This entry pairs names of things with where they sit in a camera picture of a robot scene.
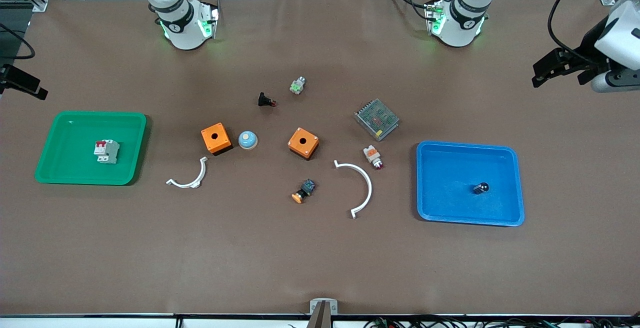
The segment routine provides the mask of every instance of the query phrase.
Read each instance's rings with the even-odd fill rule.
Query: orange box
[[[316,148],[318,148],[318,143],[320,143],[320,139],[318,139],[317,136],[302,128],[298,128],[295,130],[295,133],[293,133],[291,139],[288,140],[288,148],[300,157],[310,160],[311,155],[313,155]]]
[[[222,154],[234,147],[222,123],[217,123],[206,129],[202,129],[202,139],[204,139],[206,149],[214,156]]]

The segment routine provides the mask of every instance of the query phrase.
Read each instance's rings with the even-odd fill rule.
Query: brown table
[[[392,0],[229,0],[217,41],[179,51],[147,3],[53,1],[18,66],[46,101],[0,105],[0,312],[294,313],[312,298],[348,314],[632,314],[640,305],[640,93],[598,94],[574,76],[531,87],[554,47],[553,0],[495,0],[469,47],[427,36]],[[557,34],[576,45],[606,10],[566,0]],[[304,93],[288,91],[304,75]],[[258,107],[264,91],[279,107]],[[375,144],[354,121],[380,98],[402,120]],[[34,170],[62,110],[142,112],[150,138],[130,186],[39,184]],[[258,147],[211,157],[221,122]],[[320,137],[313,160],[286,142]],[[519,155],[526,221],[503,228],[422,221],[420,141],[505,145]],[[370,204],[356,172],[371,174]],[[290,198],[317,182],[304,205]]]

